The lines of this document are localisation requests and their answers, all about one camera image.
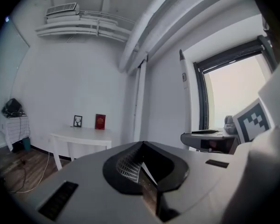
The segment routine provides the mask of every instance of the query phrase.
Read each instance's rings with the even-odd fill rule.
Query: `trash bin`
[[[23,140],[23,145],[25,150],[30,150],[31,146],[30,146],[30,138],[24,138]]]

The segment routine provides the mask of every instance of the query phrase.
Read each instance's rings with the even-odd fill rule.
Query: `red box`
[[[105,129],[106,116],[104,114],[96,114],[95,129]]]

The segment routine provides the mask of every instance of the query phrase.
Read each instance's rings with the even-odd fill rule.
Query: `black slot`
[[[73,182],[65,182],[38,212],[55,221],[78,186],[78,184]]]
[[[227,168],[229,163],[227,162],[220,162],[220,161],[216,161],[216,160],[207,160],[205,162],[206,164],[210,164],[210,165],[214,165],[214,166],[217,166],[217,167],[221,167],[221,168]]]

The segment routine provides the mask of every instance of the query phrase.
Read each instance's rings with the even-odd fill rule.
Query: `window frame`
[[[199,95],[199,130],[208,129],[210,119],[208,93],[204,74],[259,54],[264,56],[271,73],[273,73],[277,67],[277,62],[270,43],[262,35],[258,36],[254,41],[223,51],[203,61],[194,62]]]

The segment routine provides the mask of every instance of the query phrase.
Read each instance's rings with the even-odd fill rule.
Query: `white table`
[[[106,149],[111,148],[112,145],[112,132],[109,129],[98,130],[94,128],[78,128],[78,127],[65,126],[58,132],[51,133],[51,136],[53,140],[54,159],[58,170],[62,169],[58,150],[57,150],[58,141],[67,142],[70,159],[72,161],[74,161],[74,156],[73,156],[74,144],[105,146]]]

